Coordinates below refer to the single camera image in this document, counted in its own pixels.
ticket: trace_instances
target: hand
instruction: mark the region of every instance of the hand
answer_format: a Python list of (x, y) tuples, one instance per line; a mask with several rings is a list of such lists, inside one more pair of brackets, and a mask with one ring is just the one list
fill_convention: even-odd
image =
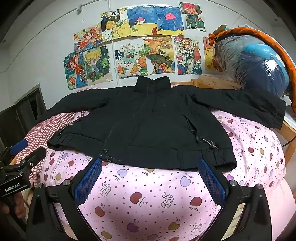
[[(16, 193), (15, 194), (15, 208), (14, 208), (15, 214), (17, 215), (18, 218), (25, 218), (27, 211), (25, 208), (25, 201), (22, 197), (22, 194)], [(9, 207), (5, 204), (0, 202), (0, 212), (7, 214), (9, 213)]]

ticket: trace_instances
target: apple print bedding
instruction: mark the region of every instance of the apple print bedding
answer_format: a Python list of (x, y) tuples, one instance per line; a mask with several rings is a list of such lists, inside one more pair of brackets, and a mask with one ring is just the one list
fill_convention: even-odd
[[(212, 111), (233, 145), (237, 168), (224, 173), (240, 185), (261, 183), (271, 193), (285, 175), (284, 155), (272, 130), (222, 111)], [(73, 120), (88, 112), (76, 113)], [(72, 179), (91, 157), (76, 150), (48, 150), (40, 182)], [(122, 166), (102, 160), (103, 170), (79, 206), (102, 240), (197, 240), (218, 214), (198, 172)], [(66, 225), (67, 219), (56, 204)]]

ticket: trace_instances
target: children's painting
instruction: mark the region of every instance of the children's painting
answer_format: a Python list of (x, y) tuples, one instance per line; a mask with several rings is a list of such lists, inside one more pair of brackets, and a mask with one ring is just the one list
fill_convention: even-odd
[(174, 73), (174, 50), (171, 37), (146, 37), (144, 48), (150, 74)]
[(120, 8), (112, 12), (104, 12), (102, 17), (103, 42), (127, 37), (131, 34), (130, 24), (126, 8)]
[(178, 7), (155, 5), (154, 11), (157, 18), (158, 34), (184, 35), (183, 21)]
[(179, 2), (181, 12), (186, 14), (186, 27), (206, 31), (204, 17), (200, 14), (202, 10), (199, 4), (192, 4), (188, 2)]
[(223, 72), (218, 61), (215, 58), (214, 47), (210, 45), (207, 37), (203, 37), (204, 52), (205, 52), (205, 70)]
[(132, 6), (127, 8), (131, 36), (157, 34), (157, 18), (153, 5)]
[(201, 74), (202, 63), (198, 41), (175, 37), (178, 74)]
[(115, 48), (115, 61), (120, 79), (147, 75), (143, 39)]
[(112, 81), (108, 52), (107, 46), (104, 45), (83, 53), (89, 85)]
[(76, 53), (92, 49), (102, 43), (101, 23), (74, 33), (74, 51)]
[(82, 52), (69, 54), (64, 60), (64, 67), (69, 90), (88, 84)]

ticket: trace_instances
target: plastic bag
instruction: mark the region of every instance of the plastic bag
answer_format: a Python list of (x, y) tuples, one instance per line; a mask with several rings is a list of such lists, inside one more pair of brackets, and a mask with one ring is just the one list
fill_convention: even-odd
[(215, 44), (220, 67), (242, 88), (267, 90), (278, 97), (287, 93), (288, 72), (280, 56), (260, 39), (233, 36)]

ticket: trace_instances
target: jacket cuff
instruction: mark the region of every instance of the jacket cuff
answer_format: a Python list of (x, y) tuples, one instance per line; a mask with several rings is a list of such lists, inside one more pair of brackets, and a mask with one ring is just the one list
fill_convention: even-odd
[(285, 111), (286, 111), (286, 102), (283, 101), (282, 99), (279, 99), (279, 103), (276, 110), (276, 116), (274, 120), (274, 128), (279, 130), (281, 129), (284, 122)]

